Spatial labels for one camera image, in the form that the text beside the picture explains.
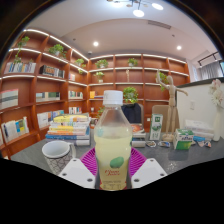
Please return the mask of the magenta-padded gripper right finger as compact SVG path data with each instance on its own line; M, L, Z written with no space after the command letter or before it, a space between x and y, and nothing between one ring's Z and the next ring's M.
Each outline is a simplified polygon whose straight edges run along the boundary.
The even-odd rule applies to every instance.
M147 159L137 149L131 149L129 177L132 188L141 188L166 175L165 170L154 158Z

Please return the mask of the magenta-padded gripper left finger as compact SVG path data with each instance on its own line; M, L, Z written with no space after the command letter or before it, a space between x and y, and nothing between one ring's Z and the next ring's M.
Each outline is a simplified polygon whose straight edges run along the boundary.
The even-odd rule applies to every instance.
M84 188L94 189L98 173L95 149L84 153L80 159L73 158L59 174L59 177Z

